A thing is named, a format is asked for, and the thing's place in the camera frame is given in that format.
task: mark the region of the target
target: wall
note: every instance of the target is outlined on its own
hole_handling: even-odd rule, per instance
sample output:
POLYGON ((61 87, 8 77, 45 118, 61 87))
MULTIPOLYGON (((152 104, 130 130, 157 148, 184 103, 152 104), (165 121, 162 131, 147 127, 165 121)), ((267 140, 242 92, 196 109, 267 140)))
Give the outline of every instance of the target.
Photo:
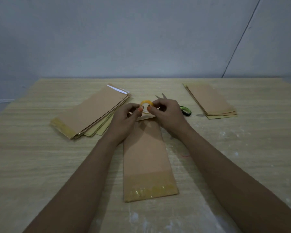
POLYGON ((0 99, 39 77, 221 77, 258 0, 0 0, 0 99))
POLYGON ((224 77, 291 77, 291 0, 261 0, 224 77))

